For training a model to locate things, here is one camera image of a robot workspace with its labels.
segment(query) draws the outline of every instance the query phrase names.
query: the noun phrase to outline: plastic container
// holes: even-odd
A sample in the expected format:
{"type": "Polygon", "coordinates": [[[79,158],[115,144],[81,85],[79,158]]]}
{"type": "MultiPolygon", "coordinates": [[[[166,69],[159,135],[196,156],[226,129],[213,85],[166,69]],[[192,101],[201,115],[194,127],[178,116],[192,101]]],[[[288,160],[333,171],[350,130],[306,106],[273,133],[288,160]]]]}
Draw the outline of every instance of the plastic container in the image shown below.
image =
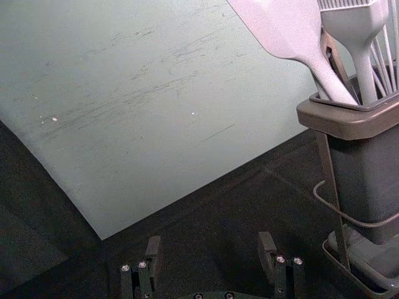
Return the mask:
{"type": "MultiPolygon", "coordinates": [[[[297,106],[297,115],[300,124],[328,136],[343,212],[367,223],[399,212],[399,93],[357,107],[313,95],[297,106]]],[[[399,233],[399,219],[373,229],[352,227],[384,244],[399,233]]]]}

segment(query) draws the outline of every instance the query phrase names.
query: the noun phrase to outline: screw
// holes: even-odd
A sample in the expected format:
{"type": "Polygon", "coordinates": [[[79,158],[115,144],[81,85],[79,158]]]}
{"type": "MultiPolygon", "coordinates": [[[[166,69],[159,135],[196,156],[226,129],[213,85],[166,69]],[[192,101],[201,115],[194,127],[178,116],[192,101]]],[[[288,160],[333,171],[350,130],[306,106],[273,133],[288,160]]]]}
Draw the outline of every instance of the screw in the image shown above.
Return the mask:
{"type": "Polygon", "coordinates": [[[120,269],[121,269],[123,272],[128,272],[128,271],[130,270],[130,266],[129,266],[129,265],[123,265],[122,267],[120,267],[120,269]]]}
{"type": "Polygon", "coordinates": [[[147,267],[147,263],[146,263],[146,262],[140,262],[140,263],[138,264],[138,267],[139,267],[140,269],[144,269],[145,267],[147,267]]]}
{"type": "Polygon", "coordinates": [[[281,255],[279,255],[279,256],[277,257],[276,260],[277,260],[279,263],[285,263],[285,262],[286,262],[285,258],[282,257],[281,255]]]}
{"type": "Polygon", "coordinates": [[[228,292],[228,293],[224,294],[224,297],[225,297],[225,299],[234,299],[234,294],[228,292]]]}
{"type": "Polygon", "coordinates": [[[299,257],[294,257],[294,263],[297,265],[302,265],[304,262],[299,257]]]}

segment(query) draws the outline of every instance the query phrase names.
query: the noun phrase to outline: black surface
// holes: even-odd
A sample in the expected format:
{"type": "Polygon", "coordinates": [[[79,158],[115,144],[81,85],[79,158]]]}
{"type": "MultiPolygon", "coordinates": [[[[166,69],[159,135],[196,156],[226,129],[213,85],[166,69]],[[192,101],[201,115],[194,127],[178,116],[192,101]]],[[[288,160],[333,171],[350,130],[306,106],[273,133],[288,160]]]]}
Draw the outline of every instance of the black surface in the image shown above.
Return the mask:
{"type": "Polygon", "coordinates": [[[0,204],[66,255],[100,239],[67,195],[0,121],[0,204]]]}
{"type": "Polygon", "coordinates": [[[0,218],[0,294],[100,247],[66,194],[1,122],[0,218]]]}
{"type": "Polygon", "coordinates": [[[282,255],[305,260],[309,298],[365,298],[322,253],[333,215],[312,188],[323,179],[314,134],[306,131],[5,298],[120,298],[120,266],[142,259],[152,235],[162,236],[164,251],[157,298],[215,290],[268,297],[256,252],[264,230],[282,255]]]}

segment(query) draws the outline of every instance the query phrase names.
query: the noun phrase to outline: silicone brush bristles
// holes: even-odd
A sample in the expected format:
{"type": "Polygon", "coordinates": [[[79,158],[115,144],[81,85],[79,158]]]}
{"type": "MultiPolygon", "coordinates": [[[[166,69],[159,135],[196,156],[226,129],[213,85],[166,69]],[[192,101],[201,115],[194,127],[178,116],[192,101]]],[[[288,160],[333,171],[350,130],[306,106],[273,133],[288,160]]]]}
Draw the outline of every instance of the silicone brush bristles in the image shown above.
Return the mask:
{"type": "Polygon", "coordinates": [[[370,6],[378,0],[318,0],[321,11],[370,6]]]}

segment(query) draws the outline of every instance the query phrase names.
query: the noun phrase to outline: silicone spatula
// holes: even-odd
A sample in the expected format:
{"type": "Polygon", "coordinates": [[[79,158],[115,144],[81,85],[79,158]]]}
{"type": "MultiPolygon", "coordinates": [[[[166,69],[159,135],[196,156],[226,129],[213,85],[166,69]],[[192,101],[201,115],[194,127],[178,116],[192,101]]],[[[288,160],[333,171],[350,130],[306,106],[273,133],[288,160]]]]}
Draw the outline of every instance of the silicone spatula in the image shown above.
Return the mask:
{"type": "Polygon", "coordinates": [[[358,105],[320,48],[321,20],[315,0],[228,0],[271,55],[302,62],[336,102],[358,105]]]}

